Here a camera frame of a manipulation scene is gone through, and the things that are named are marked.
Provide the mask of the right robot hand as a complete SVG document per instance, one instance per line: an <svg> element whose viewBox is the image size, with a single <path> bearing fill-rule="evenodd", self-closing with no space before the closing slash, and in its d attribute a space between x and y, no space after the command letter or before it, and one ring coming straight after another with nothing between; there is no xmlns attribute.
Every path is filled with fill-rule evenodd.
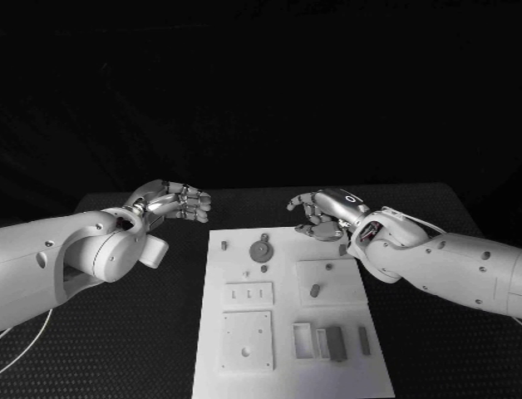
<svg viewBox="0 0 522 399"><path fill-rule="evenodd" d="M362 199L337 188L295 195L285 208L288 211L301 208L307 218L307 224L300 224L294 230L324 242L334 242L346 233L355 233L370 214Z"/></svg>

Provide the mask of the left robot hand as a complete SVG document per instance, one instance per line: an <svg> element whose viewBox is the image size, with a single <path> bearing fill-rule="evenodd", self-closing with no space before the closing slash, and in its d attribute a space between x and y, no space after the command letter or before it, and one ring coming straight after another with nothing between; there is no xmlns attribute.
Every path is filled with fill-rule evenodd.
<svg viewBox="0 0 522 399"><path fill-rule="evenodd" d="M187 184L154 180L135 189L124 207L137 212L147 224L155 224L163 219L206 223L212 198Z"/></svg>

